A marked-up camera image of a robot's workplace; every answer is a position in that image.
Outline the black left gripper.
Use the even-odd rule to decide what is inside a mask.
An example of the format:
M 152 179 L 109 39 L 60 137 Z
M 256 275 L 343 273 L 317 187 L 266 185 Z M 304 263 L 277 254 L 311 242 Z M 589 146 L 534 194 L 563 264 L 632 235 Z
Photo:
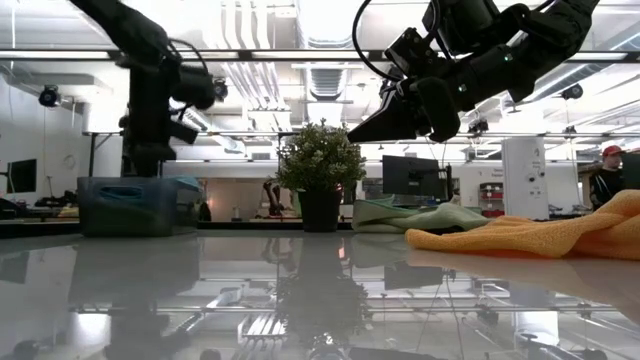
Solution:
M 129 70 L 129 99 L 124 127 L 127 154 L 137 177 L 158 177 L 161 160 L 175 160 L 171 137 L 193 142 L 197 132 L 171 120 L 169 99 L 181 82 L 180 66 L 172 60 L 142 65 L 132 59 L 121 63 Z

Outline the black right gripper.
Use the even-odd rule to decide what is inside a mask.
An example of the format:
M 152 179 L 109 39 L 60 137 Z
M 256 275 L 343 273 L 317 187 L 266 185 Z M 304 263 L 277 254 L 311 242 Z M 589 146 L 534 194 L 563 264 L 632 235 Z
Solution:
M 439 78 L 416 80 L 410 86 L 416 104 L 415 127 L 413 99 L 407 83 L 390 83 L 381 93 L 380 108 L 347 134 L 351 143 L 410 140 L 427 135 L 438 143 L 454 137 L 460 127 L 453 96 L 447 83 Z

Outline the green microfiber towel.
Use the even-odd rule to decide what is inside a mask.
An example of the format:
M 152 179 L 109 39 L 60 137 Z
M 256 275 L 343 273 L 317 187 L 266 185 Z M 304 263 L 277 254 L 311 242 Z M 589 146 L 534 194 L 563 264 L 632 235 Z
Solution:
M 358 233 L 404 234 L 409 229 L 472 230 L 491 222 L 481 214 L 460 205 L 445 202 L 435 207 L 403 208 L 393 204 L 394 197 L 356 200 L 351 227 Z

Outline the orange microfiber towel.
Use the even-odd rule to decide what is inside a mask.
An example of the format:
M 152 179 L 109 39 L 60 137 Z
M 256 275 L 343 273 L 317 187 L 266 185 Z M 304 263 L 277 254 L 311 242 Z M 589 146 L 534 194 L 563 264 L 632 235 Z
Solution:
M 502 216 L 466 232 L 444 235 L 411 229 L 415 249 L 498 257 L 603 257 L 640 261 L 640 190 L 623 190 L 582 217 L 538 222 Z

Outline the grey plastic bin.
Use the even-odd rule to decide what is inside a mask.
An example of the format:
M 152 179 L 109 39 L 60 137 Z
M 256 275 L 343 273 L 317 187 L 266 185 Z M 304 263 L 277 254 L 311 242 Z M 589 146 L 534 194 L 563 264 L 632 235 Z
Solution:
M 106 200 L 98 194 L 105 186 L 140 187 L 144 199 Z M 168 237 L 197 229 L 203 191 L 183 188 L 169 178 L 80 177 L 77 199 L 86 237 Z

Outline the black computer monitor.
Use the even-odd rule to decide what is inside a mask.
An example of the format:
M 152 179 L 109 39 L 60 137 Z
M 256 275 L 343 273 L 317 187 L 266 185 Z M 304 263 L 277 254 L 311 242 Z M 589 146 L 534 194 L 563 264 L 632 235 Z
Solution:
M 383 192 L 394 195 L 448 199 L 452 193 L 451 167 L 417 157 L 382 157 Z

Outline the small potted green plant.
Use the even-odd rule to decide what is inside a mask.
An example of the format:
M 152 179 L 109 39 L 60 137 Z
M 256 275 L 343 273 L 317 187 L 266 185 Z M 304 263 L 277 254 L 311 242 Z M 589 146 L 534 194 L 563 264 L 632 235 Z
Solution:
M 297 194 L 306 232 L 335 232 L 343 191 L 366 175 L 361 147 L 348 133 L 346 125 L 310 123 L 278 151 L 277 182 Z

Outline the red shelf bins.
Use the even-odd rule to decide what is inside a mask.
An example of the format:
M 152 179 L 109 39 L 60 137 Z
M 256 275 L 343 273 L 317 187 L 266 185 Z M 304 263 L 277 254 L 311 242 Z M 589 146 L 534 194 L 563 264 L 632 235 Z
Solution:
M 505 214 L 504 187 L 501 182 L 486 182 L 479 185 L 478 204 L 481 214 L 487 218 L 497 218 Z

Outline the white pillar cabinet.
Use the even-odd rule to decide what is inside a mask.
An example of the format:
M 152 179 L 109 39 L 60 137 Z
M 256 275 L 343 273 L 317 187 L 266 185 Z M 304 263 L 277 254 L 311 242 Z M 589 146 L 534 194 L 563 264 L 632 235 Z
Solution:
M 531 220 L 549 219 L 545 148 L 539 137 L 502 141 L 505 212 Z

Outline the person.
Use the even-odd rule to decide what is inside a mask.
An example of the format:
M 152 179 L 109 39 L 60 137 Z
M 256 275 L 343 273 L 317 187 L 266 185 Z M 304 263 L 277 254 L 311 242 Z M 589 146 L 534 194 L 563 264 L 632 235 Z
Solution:
M 604 149 L 602 167 L 595 171 L 589 179 L 590 200 L 593 210 L 598 210 L 618 192 L 625 188 L 621 169 L 621 147 L 611 145 Z

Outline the dark monitor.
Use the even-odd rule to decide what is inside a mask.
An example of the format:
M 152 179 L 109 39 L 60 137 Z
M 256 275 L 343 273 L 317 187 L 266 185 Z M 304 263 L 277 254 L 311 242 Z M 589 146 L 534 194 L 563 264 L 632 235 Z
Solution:
M 621 159 L 625 188 L 640 190 L 640 153 L 625 153 Z

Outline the black aluminium rig frame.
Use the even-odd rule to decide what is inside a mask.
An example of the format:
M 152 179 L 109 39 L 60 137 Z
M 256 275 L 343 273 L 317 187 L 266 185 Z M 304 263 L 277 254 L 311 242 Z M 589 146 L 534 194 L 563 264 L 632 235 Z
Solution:
M 356 62 L 353 50 L 212 50 L 199 51 L 206 62 Z M 108 61 L 118 58 L 117 50 L 88 49 L 0 49 L 1 61 Z M 567 63 L 640 63 L 640 51 L 581 51 Z

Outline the black wall monitor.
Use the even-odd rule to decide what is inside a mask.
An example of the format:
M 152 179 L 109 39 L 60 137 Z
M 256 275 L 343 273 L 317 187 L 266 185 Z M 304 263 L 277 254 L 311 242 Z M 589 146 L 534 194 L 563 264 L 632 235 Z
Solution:
M 10 162 L 7 169 L 9 193 L 35 192 L 37 187 L 37 160 Z

